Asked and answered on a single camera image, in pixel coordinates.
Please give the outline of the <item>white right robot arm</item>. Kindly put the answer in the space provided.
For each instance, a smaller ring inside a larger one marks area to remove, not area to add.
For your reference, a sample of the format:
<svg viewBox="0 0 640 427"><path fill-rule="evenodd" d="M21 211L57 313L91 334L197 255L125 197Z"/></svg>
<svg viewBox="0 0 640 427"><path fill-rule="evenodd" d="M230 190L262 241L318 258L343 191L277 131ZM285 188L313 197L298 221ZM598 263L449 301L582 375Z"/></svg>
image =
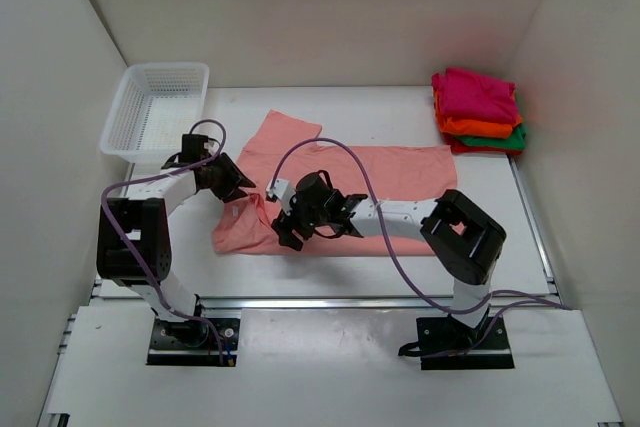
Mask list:
<svg viewBox="0 0 640 427"><path fill-rule="evenodd" d="M454 279L447 314L473 330L488 318L491 278L506 232L462 192L448 189L422 201L376 201L366 194L342 194L320 170L296 185L274 180L266 199L280 205L271 224L278 243L295 251L315 236L426 243Z"/></svg>

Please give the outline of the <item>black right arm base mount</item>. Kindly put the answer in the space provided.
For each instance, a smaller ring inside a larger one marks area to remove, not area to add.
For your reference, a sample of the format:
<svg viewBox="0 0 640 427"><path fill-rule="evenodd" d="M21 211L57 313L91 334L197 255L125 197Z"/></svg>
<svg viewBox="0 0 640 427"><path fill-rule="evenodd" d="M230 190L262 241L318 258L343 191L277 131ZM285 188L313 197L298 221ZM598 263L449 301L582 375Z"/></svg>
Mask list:
<svg viewBox="0 0 640 427"><path fill-rule="evenodd" d="M486 315L478 327L447 317L416 319L417 340L399 357L418 358L422 371L510 370L515 368L504 320Z"/></svg>

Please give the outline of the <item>salmon pink t-shirt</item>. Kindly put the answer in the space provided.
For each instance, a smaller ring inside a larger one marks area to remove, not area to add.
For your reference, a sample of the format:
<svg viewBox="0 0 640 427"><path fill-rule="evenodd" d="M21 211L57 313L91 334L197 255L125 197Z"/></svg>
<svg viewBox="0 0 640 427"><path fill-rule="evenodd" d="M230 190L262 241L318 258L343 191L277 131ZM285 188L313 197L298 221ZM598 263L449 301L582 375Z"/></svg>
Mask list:
<svg viewBox="0 0 640 427"><path fill-rule="evenodd" d="M437 198L457 186L454 157L447 146L352 146L342 149L318 142L322 127L270 111L236 160L256 185L248 195L224 207L212 232L219 254L289 255L271 223L280 208L266 201L274 176L291 182L318 170L329 173L342 193L373 191L380 200Z"/></svg>

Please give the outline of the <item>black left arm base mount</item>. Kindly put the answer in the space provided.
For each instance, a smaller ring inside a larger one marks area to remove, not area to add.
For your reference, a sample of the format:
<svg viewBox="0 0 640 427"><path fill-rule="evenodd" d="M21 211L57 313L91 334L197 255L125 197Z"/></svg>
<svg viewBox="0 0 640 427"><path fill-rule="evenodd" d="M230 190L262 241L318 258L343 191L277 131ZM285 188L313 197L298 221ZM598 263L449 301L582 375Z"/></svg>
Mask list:
<svg viewBox="0 0 640 427"><path fill-rule="evenodd" d="M221 339L219 348L208 325L156 319L151 330L146 364L151 366L235 367L240 318L209 318Z"/></svg>

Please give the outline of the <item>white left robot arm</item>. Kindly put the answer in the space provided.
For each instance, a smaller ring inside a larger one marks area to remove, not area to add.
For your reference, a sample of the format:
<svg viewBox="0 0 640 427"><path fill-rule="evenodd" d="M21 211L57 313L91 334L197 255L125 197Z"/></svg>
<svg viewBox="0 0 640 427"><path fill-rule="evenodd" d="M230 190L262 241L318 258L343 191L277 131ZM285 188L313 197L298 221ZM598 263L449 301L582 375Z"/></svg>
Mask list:
<svg viewBox="0 0 640 427"><path fill-rule="evenodd" d="M169 217L201 191L229 203L256 187L222 150L211 150L212 139L188 133L181 151L165 162L161 173L138 181L129 197L101 197L97 242L97 272L147 301L156 318L170 324L202 323L199 297L171 272Z"/></svg>

